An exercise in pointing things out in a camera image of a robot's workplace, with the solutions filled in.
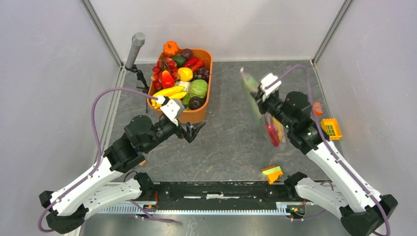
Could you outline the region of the green napa cabbage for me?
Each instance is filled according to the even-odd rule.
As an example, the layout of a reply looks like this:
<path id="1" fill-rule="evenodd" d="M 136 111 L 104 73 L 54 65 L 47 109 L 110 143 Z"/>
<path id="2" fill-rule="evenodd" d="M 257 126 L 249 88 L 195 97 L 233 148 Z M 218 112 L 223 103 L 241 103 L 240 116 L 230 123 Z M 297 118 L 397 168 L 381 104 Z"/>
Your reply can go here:
<path id="1" fill-rule="evenodd" d="M 246 72 L 242 72 L 241 76 L 242 76 L 243 86 L 245 89 L 245 94 L 249 102 L 250 111 L 252 112 L 252 117 L 254 121 L 259 124 L 262 115 L 259 112 L 258 105 L 253 96 L 253 95 L 256 95 L 258 91 L 259 82 Z"/>

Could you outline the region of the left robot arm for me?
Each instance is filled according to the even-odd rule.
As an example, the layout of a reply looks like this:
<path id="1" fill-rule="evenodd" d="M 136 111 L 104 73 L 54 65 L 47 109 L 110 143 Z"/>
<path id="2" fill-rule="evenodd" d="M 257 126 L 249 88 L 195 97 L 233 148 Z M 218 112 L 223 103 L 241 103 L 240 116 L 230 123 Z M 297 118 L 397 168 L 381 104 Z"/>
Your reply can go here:
<path id="1" fill-rule="evenodd" d="M 148 116 L 134 117 L 125 126 L 124 134 L 104 151 L 84 176 L 59 191 L 44 191 L 39 195 L 48 230 L 66 234 L 107 207 L 137 198 L 151 199 L 154 185 L 146 173 L 106 190 L 101 187 L 145 162 L 144 154 L 173 135 L 191 143 L 205 124 L 205 121 L 195 124 L 172 122 L 166 115 L 156 123 Z"/>

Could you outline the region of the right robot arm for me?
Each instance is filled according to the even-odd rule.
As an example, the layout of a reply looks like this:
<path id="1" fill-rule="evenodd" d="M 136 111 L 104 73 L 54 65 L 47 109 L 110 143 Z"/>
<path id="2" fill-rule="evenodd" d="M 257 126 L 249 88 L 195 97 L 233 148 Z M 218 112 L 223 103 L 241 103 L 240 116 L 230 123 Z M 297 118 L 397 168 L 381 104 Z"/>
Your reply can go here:
<path id="1" fill-rule="evenodd" d="M 382 195 L 371 187 L 346 161 L 334 143 L 312 118 L 312 106 L 306 94 L 292 91 L 280 99 L 275 91 L 265 96 L 251 92 L 261 114 L 269 114 L 287 129 L 290 143 L 319 166 L 338 191 L 324 187 L 297 172 L 285 180 L 284 195 L 291 201 L 307 199 L 336 216 L 352 236 L 377 234 L 385 225 L 390 235 L 389 217 L 398 205 L 391 195 Z"/>

